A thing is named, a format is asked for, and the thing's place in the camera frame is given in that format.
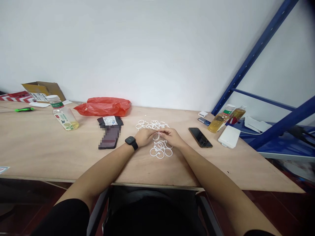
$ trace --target plastic bottle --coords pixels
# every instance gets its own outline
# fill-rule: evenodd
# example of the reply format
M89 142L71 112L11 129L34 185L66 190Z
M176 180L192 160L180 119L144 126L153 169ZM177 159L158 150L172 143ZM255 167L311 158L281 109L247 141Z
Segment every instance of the plastic bottle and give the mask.
M76 130L79 127L79 122L75 119L71 109L64 106L58 95L50 95L46 99L53 107L53 115L65 130Z
M230 118L230 114L235 109L234 105L227 104L222 113L219 113L215 116L213 121L208 127L208 130L212 133L217 133L219 130L226 124Z
M241 118L242 116L245 114L246 112L246 106L242 105L240 108L236 108L230 115L230 119L228 121L229 124L236 124Z

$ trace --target black phone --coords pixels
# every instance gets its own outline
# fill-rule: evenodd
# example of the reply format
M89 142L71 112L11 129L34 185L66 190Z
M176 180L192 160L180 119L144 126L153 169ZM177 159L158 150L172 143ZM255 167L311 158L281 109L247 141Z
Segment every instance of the black phone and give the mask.
M201 133L200 129L198 128L188 128L188 129L201 148L213 147L212 144L208 141L208 139L203 135L203 133Z
M102 138L98 149L114 149L116 148L117 141L119 138L121 126L106 126L105 135Z

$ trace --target black chair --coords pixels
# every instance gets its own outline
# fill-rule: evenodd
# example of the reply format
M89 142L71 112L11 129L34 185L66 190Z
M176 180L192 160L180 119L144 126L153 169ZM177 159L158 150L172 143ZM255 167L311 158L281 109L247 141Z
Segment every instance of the black chair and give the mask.
M109 187L108 189L106 189L104 192L100 194L97 200L97 203L90 216L90 221L87 228L87 236L95 236L102 214L104 212L104 208L105 208L107 200L109 200L108 206L110 205L111 192L112 192L112 187ZM203 196L197 195L196 201L197 201L198 207L201 209L201 213L204 218L209 235L223 236L221 228L218 222L216 221L214 213L211 210L206 198Z

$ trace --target paper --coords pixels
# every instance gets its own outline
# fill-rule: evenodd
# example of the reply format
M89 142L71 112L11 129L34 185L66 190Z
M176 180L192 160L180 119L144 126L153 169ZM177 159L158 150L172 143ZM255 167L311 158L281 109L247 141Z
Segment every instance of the paper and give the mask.
M115 116L105 116L105 117L103 117L103 120L104 120L106 126L118 125L116 122Z
M29 105L32 106L32 107L47 107L47 106L50 106L50 104L38 103L38 102L31 102Z
M63 103L64 105L67 105L67 104L70 104L70 103L72 103L72 102L69 101L69 100L64 100L62 103Z
M0 167L0 174L2 174L3 172L5 172L7 169L9 169L10 167Z
M30 93L30 95L32 95L36 101L48 102L46 99L47 96L44 93Z
M265 132L267 129L272 127L272 125L267 124L266 122L263 121L257 121L251 118L250 116L247 116L245 118L244 125L245 127L250 128L258 133L260 133L260 131Z

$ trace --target white power bank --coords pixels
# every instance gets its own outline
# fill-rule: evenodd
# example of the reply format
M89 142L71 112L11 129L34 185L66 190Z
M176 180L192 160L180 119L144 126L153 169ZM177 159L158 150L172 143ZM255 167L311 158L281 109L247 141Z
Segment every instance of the white power bank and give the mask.
M218 139L218 142L228 148L235 148L241 131L232 126L227 126Z

